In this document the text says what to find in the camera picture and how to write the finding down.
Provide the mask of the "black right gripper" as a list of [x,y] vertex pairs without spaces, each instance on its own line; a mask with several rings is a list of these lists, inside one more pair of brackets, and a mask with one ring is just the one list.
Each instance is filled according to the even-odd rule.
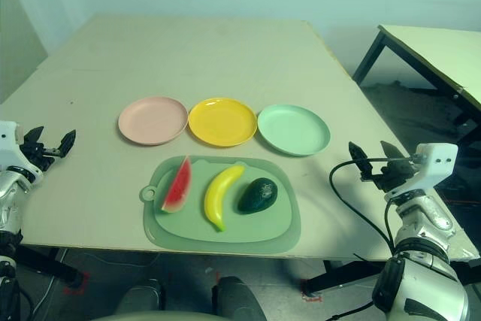
[[349,154],[360,170],[361,181],[373,181],[376,187],[387,193],[406,183],[414,175],[414,168],[407,160],[395,160],[401,157],[401,151],[393,144],[381,141],[383,152],[389,161],[381,168],[381,174],[372,177],[372,165],[367,154],[360,146],[353,142],[348,143]]

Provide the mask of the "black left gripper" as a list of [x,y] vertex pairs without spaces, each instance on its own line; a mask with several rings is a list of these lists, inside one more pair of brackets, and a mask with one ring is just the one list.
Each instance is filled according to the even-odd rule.
[[39,168],[41,171],[47,171],[55,162],[55,158],[67,156],[71,148],[74,146],[76,139],[76,130],[71,130],[61,140],[60,145],[56,148],[45,148],[39,141],[44,130],[43,126],[39,126],[28,131],[23,137],[23,144],[20,145],[22,154],[27,160]]

